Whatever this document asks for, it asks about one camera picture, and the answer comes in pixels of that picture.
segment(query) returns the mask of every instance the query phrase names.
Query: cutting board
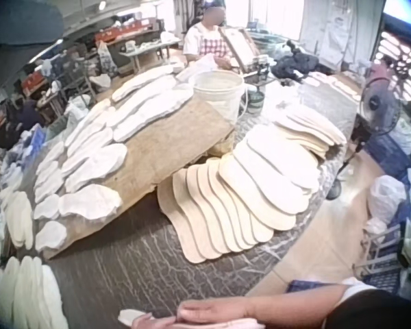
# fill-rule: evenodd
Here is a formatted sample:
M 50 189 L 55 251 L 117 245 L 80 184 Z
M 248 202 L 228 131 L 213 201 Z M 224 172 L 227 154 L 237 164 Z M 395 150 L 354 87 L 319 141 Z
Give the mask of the cutting board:
M 94 223 L 78 216 L 58 219 L 67 228 L 67 239 L 59 250 L 45 250 L 43 256 L 50 259 L 74 242 L 100 231 L 232 130 L 233 126 L 212 106 L 195 98 L 171 116 L 152 123 L 126 142 L 128 154 L 117 172 L 104 180 L 92 181 L 119 192 L 123 205 L 117 213 Z M 39 232 L 44 224 L 45 221 L 39 221 L 38 225 L 35 223 L 34 233 Z

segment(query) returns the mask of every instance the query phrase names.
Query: checkered apron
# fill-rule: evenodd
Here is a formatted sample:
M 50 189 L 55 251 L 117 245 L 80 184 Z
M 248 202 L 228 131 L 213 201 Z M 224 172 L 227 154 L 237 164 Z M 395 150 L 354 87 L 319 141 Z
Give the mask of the checkered apron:
M 201 39 L 201 49 L 199 51 L 200 56 L 205 56 L 209 53 L 214 54 L 217 57 L 225 57 L 228 55 L 229 51 L 227 48 L 227 44 L 225 43 L 223 38 L 220 39 Z

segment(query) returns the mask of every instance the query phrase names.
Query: white bucket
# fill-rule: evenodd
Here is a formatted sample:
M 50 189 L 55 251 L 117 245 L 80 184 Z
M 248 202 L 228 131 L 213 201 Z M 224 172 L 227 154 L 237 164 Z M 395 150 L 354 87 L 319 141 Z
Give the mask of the white bucket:
M 204 72 L 192 77 L 190 83 L 198 98 L 231 123 L 237 122 L 240 98 L 246 89 L 242 76 L 230 71 Z

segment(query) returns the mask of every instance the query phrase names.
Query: worker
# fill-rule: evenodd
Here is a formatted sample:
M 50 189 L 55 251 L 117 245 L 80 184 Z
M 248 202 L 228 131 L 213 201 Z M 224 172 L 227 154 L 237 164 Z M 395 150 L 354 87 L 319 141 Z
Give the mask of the worker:
M 411 328 L 411 302 L 361 283 L 265 297 L 187 301 L 177 316 L 151 316 L 134 320 L 132 329 L 177 329 L 177 323 L 221 324 L 244 318 L 271 328 Z
M 203 20 L 193 25 L 184 39 L 184 55 L 187 62 L 195 62 L 212 53 L 214 61 L 222 69 L 231 69 L 230 50 L 219 32 L 225 20 L 225 8 L 220 1 L 206 3 Z
M 380 64 L 373 63 L 371 66 L 370 75 L 366 80 L 367 84 L 376 79 L 391 80 L 391 77 L 393 76 L 393 59 L 391 59 L 390 56 L 384 55 L 380 61 Z
M 24 99 L 23 96 L 15 100 L 17 132 L 31 130 L 35 124 L 43 125 L 44 120 L 36 110 L 36 101 Z

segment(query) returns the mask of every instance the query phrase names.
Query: hand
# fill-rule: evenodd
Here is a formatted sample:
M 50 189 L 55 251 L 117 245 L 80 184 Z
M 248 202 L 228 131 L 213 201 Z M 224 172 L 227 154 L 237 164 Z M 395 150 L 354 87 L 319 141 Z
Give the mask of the hand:
M 222 69 L 230 70 L 232 68 L 232 65 L 230 64 L 230 61 L 227 58 L 221 58 L 221 57 L 216 57 L 215 56 L 214 61 Z
M 250 317 L 249 299 L 230 297 L 215 300 L 188 300 L 178 307 L 177 320 L 194 324 L 218 324 Z
M 131 329 L 165 329 L 175 323 L 176 317 L 154 319 L 152 313 L 138 317 L 132 322 Z

